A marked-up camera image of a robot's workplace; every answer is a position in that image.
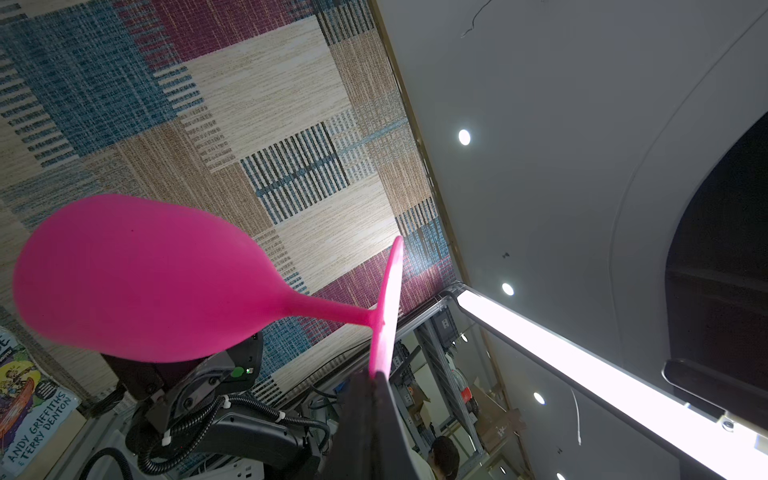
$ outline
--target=book cover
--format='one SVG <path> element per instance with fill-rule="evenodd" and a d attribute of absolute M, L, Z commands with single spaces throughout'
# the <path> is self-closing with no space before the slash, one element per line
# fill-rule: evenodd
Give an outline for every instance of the book cover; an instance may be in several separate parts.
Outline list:
<path fill-rule="evenodd" d="M 20 475 L 79 403 L 0 328 L 0 480 Z"/>

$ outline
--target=white ceiling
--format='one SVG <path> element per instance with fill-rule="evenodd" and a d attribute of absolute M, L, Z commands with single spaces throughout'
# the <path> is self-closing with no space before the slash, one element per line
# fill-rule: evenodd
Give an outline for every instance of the white ceiling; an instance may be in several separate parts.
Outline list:
<path fill-rule="evenodd" d="M 493 0 L 460 38 L 483 3 L 379 0 L 472 285 L 663 385 L 667 250 L 768 111 L 768 1 Z"/>

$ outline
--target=woven rug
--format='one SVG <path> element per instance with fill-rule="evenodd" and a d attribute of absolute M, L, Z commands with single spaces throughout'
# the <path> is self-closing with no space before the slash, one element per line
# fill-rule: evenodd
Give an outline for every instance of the woven rug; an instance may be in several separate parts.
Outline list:
<path fill-rule="evenodd" d="M 10 289 L 30 233 L 82 197 L 207 210 L 308 295 L 373 306 L 399 234 L 401 313 L 454 279 L 365 0 L 3 0 L 0 115 L 0 325 L 85 404 L 111 370 L 27 331 Z M 366 330 L 274 323 L 257 393 L 290 397 Z"/>

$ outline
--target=metal shelving rack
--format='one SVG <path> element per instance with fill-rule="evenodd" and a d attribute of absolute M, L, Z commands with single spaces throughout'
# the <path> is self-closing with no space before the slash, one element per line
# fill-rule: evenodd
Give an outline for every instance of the metal shelving rack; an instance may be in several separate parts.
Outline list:
<path fill-rule="evenodd" d="M 408 414 L 408 409 L 406 408 L 406 404 L 403 403 L 402 397 L 400 396 L 399 392 L 392 392 L 392 397 L 395 398 L 395 405 L 397 406 L 398 412 L 400 412 L 400 417 L 402 417 L 403 422 L 406 424 L 406 428 L 408 429 L 408 432 L 411 434 L 411 437 L 413 437 L 413 442 L 416 444 L 416 448 L 419 449 L 419 455 L 422 456 L 425 460 L 429 456 L 429 447 L 427 446 L 426 442 L 424 442 L 424 438 L 419 433 L 419 430 L 416 429 L 416 425 L 413 424 L 413 420 L 411 419 L 411 415 Z"/>
<path fill-rule="evenodd" d="M 419 341 L 419 345 L 422 346 L 422 351 L 424 352 L 424 357 L 427 361 L 427 365 L 429 366 L 429 370 L 432 372 L 432 376 L 435 377 L 435 382 L 437 383 L 438 389 L 440 390 L 440 395 L 442 396 L 445 405 L 448 407 L 449 413 L 469 434 L 469 438 L 472 439 L 472 444 L 475 447 L 475 452 L 472 454 L 472 456 L 469 457 L 469 459 L 464 462 L 458 469 L 458 475 L 456 478 L 460 480 L 469 472 L 471 472 L 472 469 L 480 462 L 484 454 L 482 444 L 480 443 L 480 438 L 478 437 L 477 431 L 475 430 L 475 425 L 469 418 L 467 408 L 464 406 L 464 401 L 462 400 L 462 396 L 458 390 L 456 381 L 453 378 L 453 374 L 451 373 L 448 361 L 445 360 L 445 354 L 443 353 L 442 346 L 440 345 L 437 333 L 435 332 L 435 327 L 432 325 L 432 322 L 426 321 L 422 323 L 416 327 L 414 333 L 416 335 L 416 339 Z M 403 419 L 410 420 L 407 411 L 405 411 Z M 416 433 L 414 436 L 414 441 L 417 439 L 421 439 L 421 435 L 418 433 Z"/>

